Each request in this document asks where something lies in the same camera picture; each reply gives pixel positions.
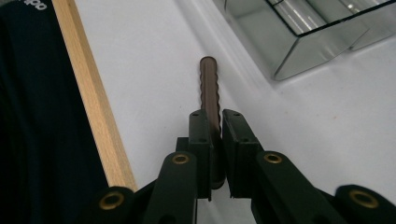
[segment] white surface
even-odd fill
[[[211,55],[220,105],[241,112],[266,150],[330,194],[353,183],[396,203],[395,36],[274,82],[211,0],[76,2],[140,188],[188,136],[198,64]],[[213,193],[199,202],[199,223],[254,223],[248,200],[227,199],[225,186]]]

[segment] brass insert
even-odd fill
[[[268,153],[264,156],[264,159],[268,162],[277,164],[282,162],[282,158],[274,153]]]
[[[99,202],[99,207],[103,210],[111,210],[120,206],[124,201],[123,194],[118,191],[112,191],[105,195]]]
[[[349,197],[353,202],[366,208],[377,208],[379,206],[378,200],[375,197],[358,189],[350,191]]]
[[[190,158],[187,155],[184,154],[177,154],[172,158],[172,162],[174,164],[184,164],[189,162]]]

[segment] wooden stick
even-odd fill
[[[74,0],[52,1],[109,186],[137,190]]]

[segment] black fabric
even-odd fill
[[[51,1],[26,2],[0,7],[0,223],[72,223],[107,182]]]

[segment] wooden plank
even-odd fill
[[[109,186],[137,185],[74,0],[52,1]]]

